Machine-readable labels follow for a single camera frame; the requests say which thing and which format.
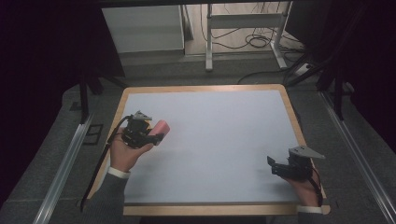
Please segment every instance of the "white panel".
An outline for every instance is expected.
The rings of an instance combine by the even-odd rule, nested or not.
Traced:
[[[133,168],[126,203],[298,202],[266,162],[298,146],[278,91],[131,94],[123,116],[137,110],[171,131]]]
[[[103,8],[118,53],[184,49],[180,6]]]

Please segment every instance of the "white cuff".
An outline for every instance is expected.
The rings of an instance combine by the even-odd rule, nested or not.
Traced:
[[[323,214],[321,207],[297,206],[297,212]]]
[[[119,171],[117,169],[114,169],[113,167],[109,167],[107,172],[122,179],[128,179],[130,174],[129,172],[124,173],[123,171]]]

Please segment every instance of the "hand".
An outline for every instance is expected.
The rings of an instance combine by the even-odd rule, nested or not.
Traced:
[[[291,184],[291,186],[294,188],[294,191],[299,197],[302,206],[318,207],[318,195],[316,194],[314,187],[308,180],[297,181],[288,178],[283,179],[288,181],[289,184]],[[313,172],[312,179],[319,186],[319,177],[316,172]]]
[[[137,159],[143,153],[154,147],[153,144],[147,144],[138,149],[132,149],[123,142],[121,135],[123,128],[118,129],[116,136],[110,146],[110,166],[114,169],[128,173],[134,167]]]

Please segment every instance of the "gray sleeve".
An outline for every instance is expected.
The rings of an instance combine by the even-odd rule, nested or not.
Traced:
[[[318,213],[298,213],[298,224],[324,224],[323,214]]]
[[[121,223],[128,179],[106,174],[101,188],[88,201],[82,223]]]

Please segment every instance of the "white board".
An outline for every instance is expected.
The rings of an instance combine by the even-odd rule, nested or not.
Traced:
[[[133,168],[125,203],[298,202],[266,161],[298,146],[279,91],[130,94],[122,117],[137,110],[171,131]]]

